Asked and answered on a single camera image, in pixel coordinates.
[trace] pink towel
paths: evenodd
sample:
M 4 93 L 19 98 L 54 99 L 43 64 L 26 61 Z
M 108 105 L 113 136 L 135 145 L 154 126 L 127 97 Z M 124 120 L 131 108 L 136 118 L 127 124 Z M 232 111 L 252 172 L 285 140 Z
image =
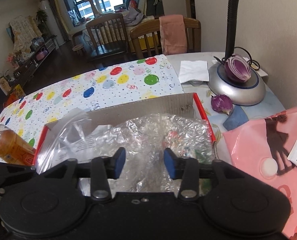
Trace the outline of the pink towel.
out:
M 187 52 L 185 24 L 182 15 L 160 17 L 161 44 L 164 55 Z

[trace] red onion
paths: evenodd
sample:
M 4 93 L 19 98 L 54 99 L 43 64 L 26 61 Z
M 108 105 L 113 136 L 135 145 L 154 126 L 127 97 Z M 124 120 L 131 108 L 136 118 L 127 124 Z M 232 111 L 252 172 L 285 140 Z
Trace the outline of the red onion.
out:
M 227 95 L 218 95 L 211 98 L 212 109 L 216 112 L 230 114 L 233 109 L 232 100 Z
M 249 64 L 238 54 L 233 54 L 224 65 L 225 73 L 229 79 L 236 83 L 245 83 L 251 77 Z

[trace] tablecloth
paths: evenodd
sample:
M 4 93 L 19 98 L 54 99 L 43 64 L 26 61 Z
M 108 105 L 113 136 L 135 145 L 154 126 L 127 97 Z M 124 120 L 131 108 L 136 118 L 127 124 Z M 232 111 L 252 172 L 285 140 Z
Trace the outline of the tablecloth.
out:
M 45 87 L 6 107 L 0 123 L 36 147 L 43 126 L 73 108 L 91 111 L 180 93 L 184 91 L 174 68 L 164 55 L 158 55 L 93 70 Z

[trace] wooden chair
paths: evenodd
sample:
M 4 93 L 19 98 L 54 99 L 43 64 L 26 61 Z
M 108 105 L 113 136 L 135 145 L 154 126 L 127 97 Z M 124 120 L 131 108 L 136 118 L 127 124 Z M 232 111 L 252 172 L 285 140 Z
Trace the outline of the wooden chair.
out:
M 89 60 L 123 54 L 124 59 L 128 61 L 129 43 L 122 14 L 103 14 L 101 17 L 88 22 L 86 29 L 95 48 L 90 54 Z
M 201 52 L 201 23 L 196 19 L 184 17 L 186 40 L 188 44 L 188 52 Z M 158 34 L 158 40 L 156 40 L 155 32 Z M 152 33 L 154 49 L 150 48 L 149 41 L 147 39 L 147 34 Z M 136 52 L 138 59 L 143 59 L 143 51 L 139 43 L 139 37 L 144 35 L 144 40 L 146 44 L 146 51 L 149 57 L 152 56 L 151 50 L 155 50 L 155 54 L 158 55 L 159 49 L 161 49 L 161 33 L 160 33 L 160 20 L 155 19 L 152 21 L 147 21 L 137 25 L 134 29 L 130 31 L 130 37 Z

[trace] pink bag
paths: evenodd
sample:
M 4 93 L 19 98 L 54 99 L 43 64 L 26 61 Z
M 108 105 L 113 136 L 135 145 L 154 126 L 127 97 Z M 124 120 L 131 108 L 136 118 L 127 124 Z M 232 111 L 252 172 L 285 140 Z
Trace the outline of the pink bag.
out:
M 297 140 L 297 107 L 266 119 L 251 120 L 223 135 L 235 167 L 287 196 L 291 214 L 283 233 L 297 240 L 297 167 L 287 160 Z M 276 163 L 277 173 L 270 174 Z

